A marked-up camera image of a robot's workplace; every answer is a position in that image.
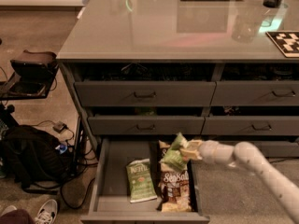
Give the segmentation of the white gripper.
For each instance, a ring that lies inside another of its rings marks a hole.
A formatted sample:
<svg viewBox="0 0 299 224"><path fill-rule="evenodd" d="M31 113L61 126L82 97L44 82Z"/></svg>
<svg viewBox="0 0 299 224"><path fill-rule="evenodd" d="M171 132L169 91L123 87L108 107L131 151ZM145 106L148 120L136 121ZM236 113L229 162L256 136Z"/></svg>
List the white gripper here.
<svg viewBox="0 0 299 224"><path fill-rule="evenodd" d="M189 160L202 160L205 163L216 164L218 162L216 151L219 145L220 143L216 141L204 142L200 139L193 139L188 142L187 149L182 148L180 153Z"/></svg>

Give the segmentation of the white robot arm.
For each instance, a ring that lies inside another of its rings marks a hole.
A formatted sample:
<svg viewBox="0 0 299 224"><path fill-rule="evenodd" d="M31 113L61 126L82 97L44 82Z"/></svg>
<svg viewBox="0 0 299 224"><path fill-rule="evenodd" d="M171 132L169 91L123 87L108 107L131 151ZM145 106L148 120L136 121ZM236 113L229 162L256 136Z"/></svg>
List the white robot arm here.
<svg viewBox="0 0 299 224"><path fill-rule="evenodd" d="M231 146L213 140L191 140L184 141L179 151L189 160L239 166L253 172L275 196L290 219L299 224L299 188L252 143L239 142Z"/></svg>

